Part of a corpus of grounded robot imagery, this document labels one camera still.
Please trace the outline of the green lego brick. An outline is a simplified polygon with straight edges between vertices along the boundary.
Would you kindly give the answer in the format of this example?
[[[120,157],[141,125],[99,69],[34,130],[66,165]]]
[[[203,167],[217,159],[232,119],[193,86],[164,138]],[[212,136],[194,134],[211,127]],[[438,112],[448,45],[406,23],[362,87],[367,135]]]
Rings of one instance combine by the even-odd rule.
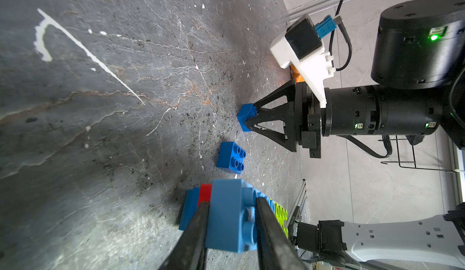
[[[288,212],[283,206],[281,206],[277,202],[275,201],[272,201],[272,202],[273,202],[273,207],[274,207],[273,209],[274,215],[278,223],[280,224],[285,236],[288,237],[288,229],[285,226],[285,222],[288,220]]]

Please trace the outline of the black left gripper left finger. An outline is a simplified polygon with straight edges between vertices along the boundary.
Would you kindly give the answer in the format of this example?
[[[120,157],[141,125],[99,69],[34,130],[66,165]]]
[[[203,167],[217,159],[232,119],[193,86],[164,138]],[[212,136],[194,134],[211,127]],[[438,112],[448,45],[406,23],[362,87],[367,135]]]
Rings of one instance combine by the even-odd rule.
[[[205,270],[209,202],[202,202],[160,270]]]

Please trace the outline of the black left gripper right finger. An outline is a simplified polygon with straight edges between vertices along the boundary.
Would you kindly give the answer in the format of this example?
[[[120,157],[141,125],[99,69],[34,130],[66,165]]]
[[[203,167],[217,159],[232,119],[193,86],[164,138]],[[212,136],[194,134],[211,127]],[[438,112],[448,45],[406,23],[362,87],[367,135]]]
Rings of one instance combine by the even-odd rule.
[[[263,197],[256,199],[257,253],[260,270],[306,270]]]

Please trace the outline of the light blue lego brick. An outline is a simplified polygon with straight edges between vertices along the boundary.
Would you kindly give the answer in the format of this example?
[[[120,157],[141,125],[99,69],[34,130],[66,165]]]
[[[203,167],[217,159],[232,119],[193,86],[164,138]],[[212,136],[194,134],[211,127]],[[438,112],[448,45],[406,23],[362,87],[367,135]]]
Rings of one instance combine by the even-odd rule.
[[[184,207],[182,210],[182,215],[179,223],[179,230],[185,231],[190,220],[192,219],[194,213],[197,209],[197,204],[199,201],[200,188],[195,187],[187,191]]]

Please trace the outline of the red lego brick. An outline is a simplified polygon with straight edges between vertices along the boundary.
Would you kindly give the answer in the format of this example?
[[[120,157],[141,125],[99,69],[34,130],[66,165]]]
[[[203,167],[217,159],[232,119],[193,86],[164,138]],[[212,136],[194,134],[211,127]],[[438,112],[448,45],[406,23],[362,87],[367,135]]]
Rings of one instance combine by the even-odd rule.
[[[211,192],[213,189],[212,184],[202,184],[200,186],[199,198],[197,205],[200,205],[203,202],[209,203],[211,201]]]

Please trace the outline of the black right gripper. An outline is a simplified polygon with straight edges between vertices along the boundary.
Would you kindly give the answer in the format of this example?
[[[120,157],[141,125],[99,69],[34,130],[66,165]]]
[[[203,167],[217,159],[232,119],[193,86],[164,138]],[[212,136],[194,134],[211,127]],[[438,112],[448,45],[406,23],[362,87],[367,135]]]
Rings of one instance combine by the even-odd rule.
[[[443,113],[443,89],[402,90],[381,85],[325,89],[327,104],[321,108],[307,84],[289,80],[254,103],[256,115],[246,120],[248,129],[269,138],[290,152],[297,142],[310,157],[321,157],[322,137],[342,136],[368,150],[360,135],[384,138],[403,135],[412,145],[439,127]],[[275,108],[265,105],[286,97]]]

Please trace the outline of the small blue lego brick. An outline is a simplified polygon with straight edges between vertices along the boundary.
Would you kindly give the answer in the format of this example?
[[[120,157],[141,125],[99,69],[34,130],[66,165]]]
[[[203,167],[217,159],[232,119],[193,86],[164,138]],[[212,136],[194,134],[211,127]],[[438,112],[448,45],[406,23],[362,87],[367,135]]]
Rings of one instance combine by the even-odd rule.
[[[216,167],[221,170],[241,175],[245,170],[244,160],[247,152],[234,142],[222,142]]]
[[[258,108],[253,103],[244,104],[241,106],[240,111],[237,114],[237,119],[243,132],[251,131],[251,129],[246,126],[246,121],[252,117],[257,116],[257,111]]]

